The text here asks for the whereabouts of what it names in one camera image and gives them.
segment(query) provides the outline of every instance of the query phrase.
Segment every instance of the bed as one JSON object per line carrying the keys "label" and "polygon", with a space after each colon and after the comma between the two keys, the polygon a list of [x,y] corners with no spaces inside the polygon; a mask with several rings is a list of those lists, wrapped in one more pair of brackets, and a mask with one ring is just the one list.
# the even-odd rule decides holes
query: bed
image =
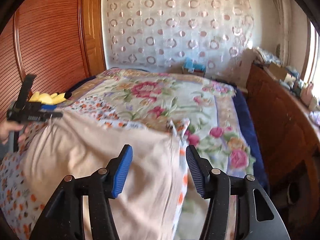
{"label": "bed", "polygon": [[[102,109],[106,102],[110,109]],[[181,137],[195,145],[213,167],[229,175],[254,174],[268,190],[259,145],[248,107],[236,88],[194,75],[147,73],[111,69],[77,88],[59,107],[85,115],[106,128],[153,129],[167,132],[172,121]],[[18,153],[8,153],[0,166],[0,207],[20,239],[28,239],[45,203],[37,199],[24,180],[21,161],[45,124],[33,124],[31,135]],[[185,173],[176,205],[172,237],[197,239],[208,202],[195,193],[183,151]],[[230,201],[228,238],[233,239],[236,199]]]}

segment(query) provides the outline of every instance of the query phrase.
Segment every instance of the yellow plush toy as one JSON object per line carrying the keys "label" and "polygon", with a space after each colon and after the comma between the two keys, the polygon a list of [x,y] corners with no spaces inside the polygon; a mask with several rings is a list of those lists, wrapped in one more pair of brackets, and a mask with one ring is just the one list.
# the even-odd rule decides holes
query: yellow plush toy
{"label": "yellow plush toy", "polygon": [[49,95],[46,93],[40,94],[39,92],[34,92],[32,97],[29,99],[29,102],[41,102],[45,105],[56,105],[66,101],[71,97],[71,95],[71,93],[54,93],[52,95]]}

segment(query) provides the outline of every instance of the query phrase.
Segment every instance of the pink flower pattern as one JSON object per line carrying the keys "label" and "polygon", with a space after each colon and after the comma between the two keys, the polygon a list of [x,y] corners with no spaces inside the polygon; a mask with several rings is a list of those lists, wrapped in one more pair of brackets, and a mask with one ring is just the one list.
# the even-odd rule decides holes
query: pink flower pattern
{"label": "pink flower pattern", "polygon": [[215,138],[220,138],[223,134],[223,128],[214,127],[210,130],[209,134]]}
{"label": "pink flower pattern", "polygon": [[243,169],[249,165],[249,157],[248,155],[240,149],[235,149],[232,151],[231,156],[231,165],[235,169]]}
{"label": "pink flower pattern", "polygon": [[116,74],[119,73],[121,71],[121,68],[113,68],[107,71],[108,75],[112,75],[112,74]]}
{"label": "pink flower pattern", "polygon": [[216,81],[211,81],[209,85],[206,85],[202,88],[204,92],[218,92],[220,94],[227,94],[228,92],[233,92],[233,88],[230,85],[219,83]]}
{"label": "pink flower pattern", "polygon": [[146,81],[135,85],[131,89],[131,93],[137,98],[149,98],[151,93],[159,95],[161,88],[157,82]]}
{"label": "pink flower pattern", "polygon": [[195,101],[199,106],[213,106],[213,103],[211,99],[202,98],[201,96],[196,96],[193,98],[193,101]]}
{"label": "pink flower pattern", "polygon": [[186,135],[188,137],[187,141],[188,141],[189,145],[193,145],[194,147],[198,146],[198,144],[200,142],[199,136],[197,136],[196,134],[191,134],[189,130],[186,130],[184,135]]}
{"label": "pink flower pattern", "polygon": [[228,126],[228,127],[225,128],[225,131],[226,132],[232,132],[233,128],[231,126]]}
{"label": "pink flower pattern", "polygon": [[155,108],[151,109],[148,111],[148,114],[153,114],[156,116],[156,118],[158,118],[163,112],[164,112],[164,108],[161,108],[160,106],[156,106]]}

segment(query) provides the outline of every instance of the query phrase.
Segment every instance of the white wall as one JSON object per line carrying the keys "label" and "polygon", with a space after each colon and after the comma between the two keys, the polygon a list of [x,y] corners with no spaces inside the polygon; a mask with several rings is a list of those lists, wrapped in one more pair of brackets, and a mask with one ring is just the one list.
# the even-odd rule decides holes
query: white wall
{"label": "white wall", "polygon": [[307,50],[308,18],[294,0],[290,2],[292,27],[289,37],[289,65],[301,74]]}
{"label": "white wall", "polygon": [[[280,20],[276,6],[273,0],[249,0],[249,2],[254,17],[252,47],[261,47],[275,54],[277,44],[280,42]],[[245,87],[254,59],[255,55],[251,50],[244,51],[240,82],[237,85]]]}

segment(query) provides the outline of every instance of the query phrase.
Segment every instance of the wooden dresser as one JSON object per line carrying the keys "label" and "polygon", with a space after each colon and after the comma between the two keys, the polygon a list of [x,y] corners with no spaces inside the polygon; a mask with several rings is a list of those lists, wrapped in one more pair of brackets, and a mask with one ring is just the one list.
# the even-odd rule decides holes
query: wooden dresser
{"label": "wooden dresser", "polygon": [[308,109],[263,69],[252,65],[247,103],[271,189],[289,182],[303,166],[310,182],[310,221],[319,209],[319,180],[314,160],[319,156],[320,129]]}

